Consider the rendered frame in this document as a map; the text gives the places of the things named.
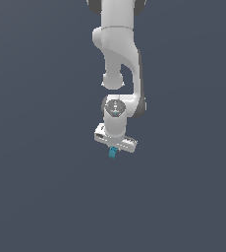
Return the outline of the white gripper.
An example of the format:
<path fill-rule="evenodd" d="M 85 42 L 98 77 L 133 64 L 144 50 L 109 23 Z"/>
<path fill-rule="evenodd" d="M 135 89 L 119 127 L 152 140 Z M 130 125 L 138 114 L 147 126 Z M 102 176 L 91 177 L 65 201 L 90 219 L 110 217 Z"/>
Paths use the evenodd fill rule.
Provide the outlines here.
<path fill-rule="evenodd" d="M 120 151 L 126 151 L 133 153 L 136 149 L 138 141 L 127 137 L 122 136 L 120 138 L 113 138 L 106 134 L 106 129 L 103 123 L 99 123 L 94 130 L 94 140 L 96 142 L 107 145 L 108 147 L 117 148 Z"/>

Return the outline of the small teal block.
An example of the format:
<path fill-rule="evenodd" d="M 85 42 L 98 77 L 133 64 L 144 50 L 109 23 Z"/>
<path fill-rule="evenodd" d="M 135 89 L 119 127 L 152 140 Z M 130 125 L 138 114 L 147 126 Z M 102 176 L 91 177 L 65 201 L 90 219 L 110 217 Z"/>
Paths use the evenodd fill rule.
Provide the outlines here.
<path fill-rule="evenodd" d="M 115 158 L 117 151 L 118 151 L 117 148 L 111 146 L 111 147 L 109 148 L 109 154 L 108 154 L 108 156 L 109 156 L 110 158 Z"/>

